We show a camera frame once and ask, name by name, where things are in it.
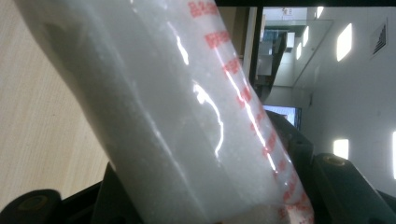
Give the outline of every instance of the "black machine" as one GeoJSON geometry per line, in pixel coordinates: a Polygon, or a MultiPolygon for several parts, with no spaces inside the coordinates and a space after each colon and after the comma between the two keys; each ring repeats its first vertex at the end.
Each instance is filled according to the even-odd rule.
{"type": "MultiPolygon", "coordinates": [[[[282,116],[267,111],[315,211],[315,223],[396,223],[396,198],[373,187],[347,160],[314,155],[313,145],[282,116]]],[[[62,200],[53,189],[35,190],[10,203],[0,224],[144,223],[116,174],[62,200]]]]}

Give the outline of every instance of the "frosted plastic bottle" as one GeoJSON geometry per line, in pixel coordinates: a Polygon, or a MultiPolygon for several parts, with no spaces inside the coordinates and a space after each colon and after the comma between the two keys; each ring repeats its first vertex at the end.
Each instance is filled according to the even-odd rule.
{"type": "Polygon", "coordinates": [[[213,1],[16,3],[145,223],[312,222],[213,1]]]}

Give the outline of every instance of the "fluorescent light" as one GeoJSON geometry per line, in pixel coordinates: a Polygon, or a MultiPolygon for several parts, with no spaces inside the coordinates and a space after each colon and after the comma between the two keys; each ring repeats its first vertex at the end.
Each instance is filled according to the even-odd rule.
{"type": "Polygon", "coordinates": [[[308,42],[309,38],[309,26],[305,28],[304,35],[303,35],[303,47],[305,47],[306,43],[308,42]]]}
{"type": "Polygon", "coordinates": [[[287,41],[286,41],[286,48],[294,48],[294,39],[296,34],[295,33],[288,33],[287,41]]]}
{"type": "Polygon", "coordinates": [[[392,136],[392,149],[393,149],[393,178],[396,179],[396,132],[392,136]]]}
{"type": "Polygon", "coordinates": [[[340,62],[352,49],[352,23],[338,36],[337,61],[340,62]]]}
{"type": "Polygon", "coordinates": [[[335,140],[332,152],[334,155],[347,160],[349,154],[349,141],[347,139],[335,140]]]}
{"type": "Polygon", "coordinates": [[[301,43],[298,44],[297,46],[296,59],[298,60],[300,57],[301,57],[301,43]]]}
{"type": "Polygon", "coordinates": [[[323,8],[324,7],[318,7],[318,9],[317,9],[317,19],[319,19],[321,13],[323,12],[323,8]]]}

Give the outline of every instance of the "wood grain surface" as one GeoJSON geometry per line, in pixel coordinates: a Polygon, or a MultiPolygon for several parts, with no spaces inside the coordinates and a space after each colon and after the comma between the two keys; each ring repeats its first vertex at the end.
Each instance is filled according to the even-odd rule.
{"type": "Polygon", "coordinates": [[[103,178],[107,158],[11,0],[0,1],[0,210],[34,189],[63,198],[103,178]]]}

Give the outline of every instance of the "black plastic part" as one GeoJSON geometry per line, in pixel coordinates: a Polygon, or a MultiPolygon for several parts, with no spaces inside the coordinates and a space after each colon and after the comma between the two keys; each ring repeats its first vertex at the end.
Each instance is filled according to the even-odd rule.
{"type": "Polygon", "coordinates": [[[313,172],[332,223],[396,223],[393,211],[350,161],[319,154],[313,172]]]}
{"type": "Polygon", "coordinates": [[[110,165],[99,192],[92,222],[94,224],[143,223],[110,165]]]}
{"type": "Polygon", "coordinates": [[[256,78],[256,69],[257,69],[257,59],[259,57],[259,44],[260,44],[260,31],[262,28],[262,7],[257,8],[256,20],[254,25],[254,34],[253,34],[253,46],[251,49],[251,65],[248,74],[248,81],[251,86],[254,86],[254,80],[256,78]]]}
{"type": "Polygon", "coordinates": [[[65,223],[90,223],[101,185],[102,182],[99,182],[63,201],[60,210],[64,214],[65,223]]]}
{"type": "Polygon", "coordinates": [[[0,224],[62,223],[62,216],[56,212],[61,202],[61,195],[53,189],[31,191],[3,209],[0,224]]]}
{"type": "Polygon", "coordinates": [[[396,7],[395,0],[215,0],[218,7],[396,7]]]}
{"type": "Polygon", "coordinates": [[[381,195],[382,199],[384,199],[384,201],[388,204],[390,209],[392,209],[393,213],[396,214],[396,198],[379,190],[378,193],[379,195],[381,195]]]}
{"type": "Polygon", "coordinates": [[[318,192],[318,187],[312,174],[313,144],[283,116],[271,111],[266,111],[266,113],[276,129],[283,146],[288,151],[294,169],[300,177],[306,195],[314,208],[315,222],[322,224],[332,223],[330,214],[318,192]]]}
{"type": "MultiPolygon", "coordinates": [[[[313,156],[313,145],[282,116],[267,112],[315,211],[315,223],[393,224],[396,199],[378,192],[355,166],[333,154],[313,156]]],[[[111,166],[102,183],[61,201],[52,189],[36,190],[11,202],[0,224],[143,223],[111,166]]]]}

